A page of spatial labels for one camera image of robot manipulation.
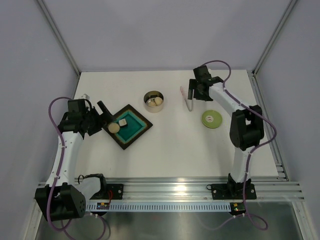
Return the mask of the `dark square teal plate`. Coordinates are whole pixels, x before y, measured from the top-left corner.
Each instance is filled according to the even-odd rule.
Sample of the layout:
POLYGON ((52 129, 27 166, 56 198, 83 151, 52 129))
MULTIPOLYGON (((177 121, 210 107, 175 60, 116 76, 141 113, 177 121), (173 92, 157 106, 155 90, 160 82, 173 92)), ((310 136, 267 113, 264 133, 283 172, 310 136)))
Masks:
POLYGON ((153 124, 139 113, 132 105, 127 104, 121 110, 113 115, 114 123, 120 124, 121 120, 126 121, 125 126, 121 126, 117 133, 111 133, 108 130, 108 125, 103 129, 113 138, 113 140, 123 149, 127 149, 146 131, 148 131, 153 124))

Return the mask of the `round bun top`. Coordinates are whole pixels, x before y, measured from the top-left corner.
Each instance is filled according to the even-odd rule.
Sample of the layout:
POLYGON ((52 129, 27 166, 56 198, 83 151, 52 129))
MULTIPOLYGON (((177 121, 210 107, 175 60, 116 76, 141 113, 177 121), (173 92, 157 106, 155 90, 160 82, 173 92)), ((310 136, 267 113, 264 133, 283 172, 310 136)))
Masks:
POLYGON ((154 98, 154 102, 157 106, 160 106, 163 103, 163 99, 159 96, 154 98))

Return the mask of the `round metal lunch tin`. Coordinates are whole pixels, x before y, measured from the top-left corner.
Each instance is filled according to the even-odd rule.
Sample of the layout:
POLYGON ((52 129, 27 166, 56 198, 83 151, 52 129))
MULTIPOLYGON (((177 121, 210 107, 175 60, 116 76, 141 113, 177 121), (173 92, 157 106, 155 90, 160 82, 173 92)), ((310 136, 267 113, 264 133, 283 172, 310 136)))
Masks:
POLYGON ((160 112, 164 105, 165 105, 165 98, 163 96, 163 94, 159 91, 156 90, 152 90, 147 92, 144 96, 143 96, 143 102, 144 102, 144 107, 145 109, 150 112, 150 113, 158 113, 160 112), (156 106, 156 107, 149 107, 147 104, 149 101, 154 101, 154 99, 150 99, 150 95, 157 95, 158 97, 161 97, 163 99, 163 103, 160 106, 156 106))

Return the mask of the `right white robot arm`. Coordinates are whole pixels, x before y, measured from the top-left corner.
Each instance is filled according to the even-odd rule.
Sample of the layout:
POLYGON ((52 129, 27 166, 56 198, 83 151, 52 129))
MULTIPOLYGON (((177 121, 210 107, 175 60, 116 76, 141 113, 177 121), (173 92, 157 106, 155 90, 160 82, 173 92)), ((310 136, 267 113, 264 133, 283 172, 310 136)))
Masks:
POLYGON ((255 199, 250 177, 250 158, 253 150, 264 138, 262 109, 259 105, 246 106, 226 90, 224 81, 213 77, 206 65, 193 69, 194 79, 189 80, 188 100, 216 101, 230 115, 229 137, 235 147, 231 173, 227 183, 212 184, 213 199, 255 199))

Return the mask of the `green round lid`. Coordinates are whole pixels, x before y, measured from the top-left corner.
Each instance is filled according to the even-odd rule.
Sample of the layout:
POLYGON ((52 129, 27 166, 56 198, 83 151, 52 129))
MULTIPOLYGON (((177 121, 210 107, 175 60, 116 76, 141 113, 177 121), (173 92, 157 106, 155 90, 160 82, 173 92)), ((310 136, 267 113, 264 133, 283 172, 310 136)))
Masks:
POLYGON ((218 128, 222 122, 222 115, 215 110, 206 110, 201 116, 202 124, 209 129, 218 128))

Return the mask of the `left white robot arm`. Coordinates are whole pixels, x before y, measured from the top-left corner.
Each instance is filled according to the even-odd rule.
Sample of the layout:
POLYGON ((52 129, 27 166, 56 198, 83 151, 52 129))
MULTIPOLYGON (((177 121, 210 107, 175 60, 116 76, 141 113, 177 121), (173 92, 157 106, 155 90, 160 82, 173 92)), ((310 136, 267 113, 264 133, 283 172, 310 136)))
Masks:
POLYGON ((58 134, 54 164, 45 186, 38 187, 34 198, 47 222, 70 221, 85 215, 87 202, 95 197, 112 197, 101 173, 88 174, 75 185, 75 170, 85 135, 92 136, 110 124, 114 117, 102 101, 98 113, 86 98, 67 98, 67 111, 60 123, 53 123, 58 134))

